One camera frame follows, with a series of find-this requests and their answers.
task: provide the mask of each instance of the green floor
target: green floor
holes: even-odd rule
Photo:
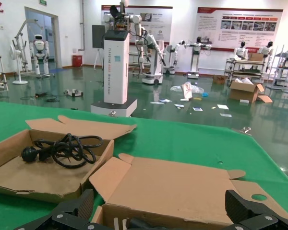
[[[90,111],[90,104],[99,100],[103,95],[102,71],[84,67],[68,69],[55,73],[51,79],[37,80],[26,78],[27,85],[12,85],[14,79],[9,79],[8,92],[0,92],[0,101],[18,104],[28,104],[44,107],[77,108]],[[134,117],[179,121],[210,126],[221,126],[241,129],[251,127],[251,134],[263,149],[271,156],[278,166],[288,175],[288,94],[266,90],[273,103],[256,102],[252,105],[239,104],[238,101],[228,100],[229,90],[224,85],[212,84],[212,79],[199,79],[198,86],[209,93],[201,101],[193,100],[184,103],[185,108],[177,109],[173,103],[165,105],[150,104],[157,99],[170,99],[181,104],[182,93],[170,91],[174,85],[187,81],[183,76],[164,77],[163,84],[158,88],[144,85],[141,78],[129,77],[129,95],[138,98],[137,110]],[[84,97],[70,98],[62,96],[65,89],[79,89]],[[49,103],[46,99],[35,99],[35,93],[48,92],[59,96],[59,102]],[[229,111],[218,108],[211,109],[217,104],[226,104]],[[195,112],[192,107],[200,107],[203,112]],[[220,113],[231,114],[232,117],[222,117]],[[196,139],[190,145],[196,149]]]

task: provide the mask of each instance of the display board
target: display board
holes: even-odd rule
[[[232,51],[245,41],[249,52],[274,41],[283,10],[198,7],[195,36],[212,50]]]
[[[104,14],[110,13],[109,5],[101,6],[101,22],[104,25]],[[127,15],[140,15],[141,25],[145,30],[155,37],[155,40],[163,40],[169,44],[173,7],[168,6],[128,6],[125,8]],[[135,43],[135,36],[130,36],[130,43]]]

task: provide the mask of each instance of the humanoid robot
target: humanoid robot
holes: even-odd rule
[[[244,60],[247,59],[248,57],[248,50],[245,48],[245,42],[241,42],[240,47],[235,48],[234,49],[234,59],[235,60]]]
[[[187,48],[189,46],[193,47],[193,53],[192,53],[192,58],[191,58],[191,67],[190,67],[190,71],[188,73],[188,78],[198,79],[198,77],[199,77],[198,63],[199,63],[199,59],[200,59],[201,48],[204,48],[207,50],[211,49],[211,45],[202,44],[201,40],[202,40],[201,37],[197,37],[196,43],[184,45],[185,48]]]
[[[268,42],[268,45],[260,47],[257,53],[264,55],[264,62],[266,62],[266,58],[268,58],[267,67],[265,69],[265,72],[267,72],[272,64],[273,42]]]
[[[155,40],[154,36],[148,34],[144,27],[141,28],[142,36],[140,39],[136,40],[136,45],[141,46],[142,50],[146,55],[146,61],[150,62],[150,70],[148,73],[145,73],[145,77],[142,79],[143,83],[146,84],[161,84],[163,80],[163,66],[164,62],[164,41]],[[152,61],[148,55],[148,49],[152,50]],[[143,51],[138,49],[139,53],[139,65],[143,66]]]
[[[167,50],[169,52],[169,59],[168,59],[169,67],[164,67],[164,70],[166,70],[166,74],[175,74],[175,66],[177,65],[177,60],[178,60],[178,49],[180,46],[184,44],[185,44],[185,41],[181,40],[179,43],[175,45],[174,49],[172,49],[172,46],[167,47]]]
[[[127,98],[128,64],[131,23],[134,23],[136,36],[142,37],[140,15],[126,15],[127,0],[120,2],[120,12],[115,5],[110,14],[104,15],[106,33],[104,35],[104,100],[91,104],[91,112],[116,116],[131,116],[137,107],[137,99]],[[143,63],[143,52],[140,47],[139,59]]]
[[[31,58],[34,59],[34,66],[35,66],[35,74],[40,75],[39,71],[39,64],[38,60],[43,59],[44,61],[44,75],[49,74],[49,69],[48,69],[48,59],[49,59],[49,44],[47,41],[43,41],[43,36],[42,35],[35,35],[35,40],[33,42],[30,42],[30,54]]]

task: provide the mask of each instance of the green table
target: green table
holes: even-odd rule
[[[70,118],[137,124],[115,140],[114,154],[148,157],[217,167],[242,169],[244,180],[257,182],[288,212],[288,177],[252,138],[221,127],[142,118],[114,118],[88,112],[0,102],[0,141],[20,132],[27,119],[58,115]],[[96,196],[95,205],[102,203]],[[29,199],[0,195],[0,230],[13,229],[47,214],[55,207]]]

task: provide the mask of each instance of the trash can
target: trash can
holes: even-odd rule
[[[81,66],[82,66],[82,55],[73,55],[72,67],[81,67]]]

